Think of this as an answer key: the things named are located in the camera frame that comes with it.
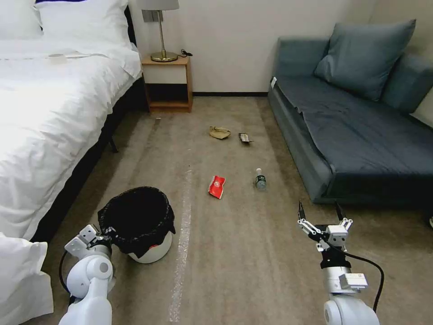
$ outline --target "gold lamp stand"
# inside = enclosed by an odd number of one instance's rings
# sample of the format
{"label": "gold lamp stand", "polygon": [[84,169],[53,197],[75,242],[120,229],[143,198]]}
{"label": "gold lamp stand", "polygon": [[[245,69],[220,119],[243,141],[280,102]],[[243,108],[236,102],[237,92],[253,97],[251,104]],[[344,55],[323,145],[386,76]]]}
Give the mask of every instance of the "gold lamp stand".
{"label": "gold lamp stand", "polygon": [[155,52],[150,55],[152,61],[155,62],[171,62],[177,60],[177,54],[173,52],[167,52],[164,47],[164,36],[162,35],[162,12],[158,10],[158,21],[159,21],[159,34],[161,36],[161,52]]}

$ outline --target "white duvet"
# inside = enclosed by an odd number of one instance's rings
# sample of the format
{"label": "white duvet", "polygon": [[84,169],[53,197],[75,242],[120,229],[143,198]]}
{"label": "white duvet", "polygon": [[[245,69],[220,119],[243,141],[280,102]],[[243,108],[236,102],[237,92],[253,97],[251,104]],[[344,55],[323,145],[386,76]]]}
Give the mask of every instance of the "white duvet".
{"label": "white duvet", "polygon": [[0,325],[53,311],[47,245],[27,240],[140,74],[129,49],[0,41]]}

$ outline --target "trash can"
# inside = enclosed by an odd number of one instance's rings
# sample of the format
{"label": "trash can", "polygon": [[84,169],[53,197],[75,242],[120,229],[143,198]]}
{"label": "trash can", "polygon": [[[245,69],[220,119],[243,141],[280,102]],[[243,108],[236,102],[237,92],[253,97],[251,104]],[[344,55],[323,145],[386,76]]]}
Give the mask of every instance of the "trash can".
{"label": "trash can", "polygon": [[116,196],[98,212],[101,232],[140,263],[155,262],[168,252],[174,219],[166,195],[148,186]]}

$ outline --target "wooden nightstand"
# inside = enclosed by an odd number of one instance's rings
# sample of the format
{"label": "wooden nightstand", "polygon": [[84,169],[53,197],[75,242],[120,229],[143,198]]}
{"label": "wooden nightstand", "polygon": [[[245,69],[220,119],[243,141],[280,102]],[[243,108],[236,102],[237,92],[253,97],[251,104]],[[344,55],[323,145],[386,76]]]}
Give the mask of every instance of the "wooden nightstand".
{"label": "wooden nightstand", "polygon": [[191,112],[193,82],[189,57],[173,62],[141,61],[149,109]]}

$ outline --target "bed frame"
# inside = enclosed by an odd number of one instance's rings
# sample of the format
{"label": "bed frame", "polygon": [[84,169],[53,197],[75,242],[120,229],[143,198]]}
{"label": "bed frame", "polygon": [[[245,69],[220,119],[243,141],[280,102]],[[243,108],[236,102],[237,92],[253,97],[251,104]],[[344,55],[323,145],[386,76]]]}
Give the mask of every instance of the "bed frame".
{"label": "bed frame", "polygon": [[[134,25],[128,7],[125,10],[125,16],[128,20],[129,39],[132,43],[137,45]],[[132,108],[140,110],[148,109],[146,96],[144,94],[143,78],[138,79],[114,105],[113,113],[107,117],[98,142],[89,149],[75,167],[71,177],[67,180],[63,190],[55,199],[51,209],[40,221],[36,233],[31,239],[32,242],[51,241],[99,158],[101,158],[102,152],[107,144],[110,143],[113,152],[116,152],[117,149],[115,148],[112,135],[126,113]]]}

